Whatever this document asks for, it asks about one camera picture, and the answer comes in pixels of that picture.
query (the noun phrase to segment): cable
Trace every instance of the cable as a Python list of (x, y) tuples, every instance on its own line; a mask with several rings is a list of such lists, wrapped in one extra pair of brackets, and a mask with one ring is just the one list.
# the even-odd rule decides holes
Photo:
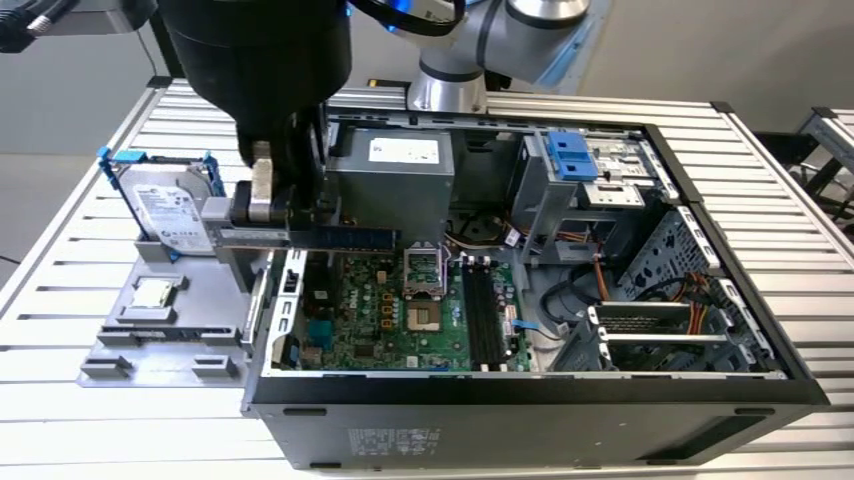
[(151, 52), (149, 51), (149, 45), (146, 45), (146, 40), (143, 40), (143, 34), (137, 30), (137, 38), (139, 38), (139, 43), (143, 46), (143, 52), (146, 52), (146, 57), (149, 57), (149, 65), (151, 65), (151, 75), (158, 76), (158, 67), (155, 66), (155, 59), (151, 57)]
[[(701, 274), (696, 274), (696, 273), (689, 273), (688, 275), (697, 275), (699, 278), (704, 278), (704, 276)], [(654, 293), (657, 293), (658, 290), (661, 290), (665, 287), (669, 287), (671, 285), (675, 285), (676, 283), (680, 282), (687, 282), (688, 278), (687, 277), (675, 277), (669, 280), (661, 281), (658, 282), (656, 285), (653, 285), (652, 287), (649, 287), (646, 290), (644, 290), (638, 296), (636, 297), (636, 299), (633, 300), (633, 302), (642, 302), (645, 301), (649, 297), (653, 296)]]
[(689, 335), (695, 335), (695, 323), (696, 323), (696, 317), (697, 317), (697, 308), (695, 307), (695, 302), (692, 302), (691, 306), (689, 306)]
[(704, 322), (707, 321), (707, 314), (709, 313), (709, 305), (704, 306), (704, 310), (697, 320), (697, 327), (695, 328), (695, 335), (704, 333)]
[(489, 250), (490, 248), (498, 248), (505, 245), (504, 243), (468, 243), (466, 241), (456, 238), (450, 232), (445, 232), (445, 238), (448, 238), (452, 243), (454, 243), (458, 247), (465, 248), (466, 250)]
[[(544, 316), (549, 320), (552, 320), (553, 323), (568, 323), (570, 325), (576, 325), (580, 322), (578, 317), (576, 319), (569, 319), (556, 315), (549, 310), (549, 299), (554, 295), (557, 295), (561, 292), (561, 290), (564, 290), (565, 288), (573, 292), (573, 294), (576, 295), (576, 298), (578, 298), (578, 300), (586, 305), (597, 305), (602, 303), (602, 300), (600, 298), (589, 295), (585, 291), (582, 291), (578, 285), (576, 285), (576, 282), (578, 281), (578, 279), (582, 278), (585, 275), (588, 275), (592, 271), (593, 271), (593, 264), (589, 263), (585, 265), (580, 265), (573, 270), (570, 270), (569, 278), (564, 281), (560, 281), (552, 287), (549, 287), (549, 289), (541, 295), (540, 301), (538, 301), (540, 310)], [(573, 314), (573, 311), (568, 308), (566, 305), (564, 305), (564, 308), (566, 309), (568, 313)]]
[(15, 260), (14, 258), (7, 257), (6, 255), (0, 255), (0, 260), (3, 260), (5, 262), (14, 263), (15, 265), (22, 264), (19, 260)]
[(454, 19), (450, 21), (434, 21), (417, 17), (378, 0), (350, 0), (350, 3), (388, 27), (400, 28), (405, 32), (426, 37), (449, 35), (466, 16), (466, 0), (454, 0)]
[(597, 253), (593, 256), (593, 269), (597, 272), (597, 287), (600, 289), (600, 297), (602, 301), (608, 302), (612, 298), (609, 295), (609, 287), (605, 284), (605, 275), (602, 274), (602, 265), (600, 264), (600, 257), (602, 256), (602, 242), (597, 247)]
[(537, 332), (540, 333), (545, 338), (548, 338), (549, 340), (552, 340), (553, 342), (562, 342), (564, 338), (560, 337), (553, 337), (552, 335), (549, 335), (546, 332), (544, 332), (540, 328), (529, 328), (525, 330), (526, 332)]
[(849, 205), (852, 205), (853, 201), (854, 201), (854, 190), (852, 190), (852, 193), (849, 194), (849, 198), (845, 199), (845, 202), (843, 202), (843, 205), (840, 205), (840, 208), (835, 212), (832, 221), (836, 222), (837, 220), (840, 220), (840, 218), (843, 217), (843, 214), (849, 209)]

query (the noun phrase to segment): blue plastic latch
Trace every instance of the blue plastic latch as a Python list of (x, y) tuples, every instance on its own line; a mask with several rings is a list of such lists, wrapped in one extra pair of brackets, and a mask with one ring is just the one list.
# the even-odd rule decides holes
[(102, 173), (107, 177), (107, 181), (110, 182), (110, 186), (114, 190), (119, 190), (119, 178), (117, 177), (117, 173), (113, 171), (113, 158), (110, 158), (110, 154), (113, 150), (110, 147), (102, 147), (98, 149), (98, 168), (102, 169)]
[(514, 327), (522, 328), (524, 330), (540, 330), (540, 325), (534, 322), (514, 320), (512, 323)]
[(223, 177), (219, 174), (219, 162), (211, 152), (205, 152), (205, 157), (202, 158), (202, 165), (205, 165), (209, 169), (209, 179), (211, 180), (211, 187), (214, 190), (214, 196), (225, 197), (226, 196), (226, 186), (223, 184)]
[(577, 132), (550, 132), (549, 154), (556, 162), (558, 178), (592, 182), (600, 177), (600, 167), (588, 151), (588, 141)]
[(149, 160), (149, 155), (141, 150), (122, 150), (113, 157), (113, 161), (117, 163), (141, 163), (146, 160)]
[(333, 349), (333, 322), (330, 320), (312, 320), (309, 322), (309, 338), (312, 345), (324, 351)]

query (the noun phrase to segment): aluminum extrusion table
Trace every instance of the aluminum extrusion table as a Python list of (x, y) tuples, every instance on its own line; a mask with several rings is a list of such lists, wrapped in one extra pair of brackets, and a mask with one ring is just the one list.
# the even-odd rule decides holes
[[(406, 104), (400, 89), (346, 89), (333, 103)], [(854, 249), (739, 117), (709, 103), (517, 93), (490, 94), (489, 107), (502, 115), (660, 126), (833, 407), (701, 467), (342, 475), (854, 478)], [(210, 149), (230, 192), (250, 178), (230, 118), (181, 81), (146, 91), (110, 146), (177, 156)], [(264, 423), (241, 417), (241, 389), (75, 384), (137, 260), (137, 234), (93, 166), (0, 292), (0, 465), (15, 465), (0, 476), (314, 478), (290, 470)]]

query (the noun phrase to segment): label sticker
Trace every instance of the label sticker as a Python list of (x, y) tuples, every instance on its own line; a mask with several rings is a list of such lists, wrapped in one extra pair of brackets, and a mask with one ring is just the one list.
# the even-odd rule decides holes
[(440, 428), (352, 428), (350, 449), (360, 457), (436, 455)]
[(376, 138), (372, 140), (369, 161), (438, 165), (440, 141), (412, 138)]
[(512, 227), (510, 232), (508, 233), (508, 237), (505, 237), (505, 243), (509, 246), (516, 247), (517, 244), (520, 243), (521, 237), (522, 237), (522, 234), (520, 233), (520, 230)]
[(134, 185), (143, 215), (165, 245), (182, 253), (214, 251), (193, 195), (181, 187)]

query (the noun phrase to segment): black cable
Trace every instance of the black cable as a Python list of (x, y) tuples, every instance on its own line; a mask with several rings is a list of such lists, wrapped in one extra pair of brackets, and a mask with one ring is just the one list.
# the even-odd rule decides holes
[[(570, 269), (568, 269), (566, 271), (566, 279), (570, 279), (570, 274), (573, 273), (573, 271)], [(561, 306), (564, 307), (564, 309), (568, 311), (569, 314), (576, 315), (576, 312), (573, 310), (570, 310), (570, 307), (568, 307), (566, 305), (566, 301), (564, 300), (564, 295), (558, 295), (558, 300), (561, 300)]]
[(444, 37), (450, 34), (466, 16), (466, 0), (454, 0), (454, 19), (450, 21), (417, 17), (378, 0), (352, 0), (350, 3), (384, 25), (426, 37)]
[(552, 340), (553, 342), (562, 342), (564, 339), (560, 337), (553, 337), (552, 335), (549, 335), (546, 332), (544, 332), (540, 328), (529, 328), (526, 329), (526, 332), (537, 332), (540, 333), (544, 337), (546, 337), (549, 340)]
[(149, 57), (149, 64), (151, 65), (151, 75), (154, 77), (158, 76), (158, 67), (155, 66), (155, 59), (151, 56), (151, 52), (149, 51), (149, 45), (146, 45), (146, 40), (143, 40), (143, 34), (137, 30), (137, 38), (139, 38), (139, 43), (143, 46), (143, 52), (146, 52), (146, 57)]
[(854, 193), (852, 193), (852, 195), (849, 195), (849, 198), (840, 205), (840, 208), (837, 209), (836, 213), (833, 214), (832, 221), (836, 222), (837, 220), (840, 220), (840, 218), (845, 214), (845, 211), (849, 209), (849, 206), (852, 205), (852, 201), (854, 201)]
[(549, 310), (549, 299), (552, 298), (553, 295), (558, 294), (561, 290), (570, 289), (576, 297), (586, 305), (597, 305), (598, 303), (602, 303), (602, 300), (600, 298), (589, 295), (585, 291), (582, 291), (578, 285), (576, 285), (576, 282), (578, 281), (578, 279), (582, 278), (585, 275), (588, 275), (590, 272), (593, 272), (593, 264), (585, 264), (576, 267), (570, 272), (569, 278), (565, 281), (558, 282), (552, 287), (549, 287), (549, 290), (546, 290), (541, 295), (540, 302), (538, 302), (540, 310), (544, 316), (549, 320), (552, 320), (554, 323), (569, 323), (570, 325), (576, 325), (580, 322), (578, 318), (570, 319), (570, 318), (560, 317), (556, 314), (553, 314), (552, 311)]
[(656, 285), (653, 285), (650, 288), (648, 288), (646, 290), (644, 290), (638, 296), (636, 297), (636, 299), (633, 300), (633, 302), (642, 302), (645, 301), (649, 297), (653, 296), (654, 293), (657, 293), (662, 288), (669, 287), (671, 285), (676, 284), (676, 283), (683, 283), (685, 282), (687, 279), (685, 277), (675, 277), (671, 280), (665, 280), (662, 282), (658, 282)]
[(14, 263), (15, 265), (21, 265), (22, 262), (15, 260), (14, 258), (7, 257), (6, 255), (0, 255), (0, 260), (3, 260), (5, 262), (10, 262)]

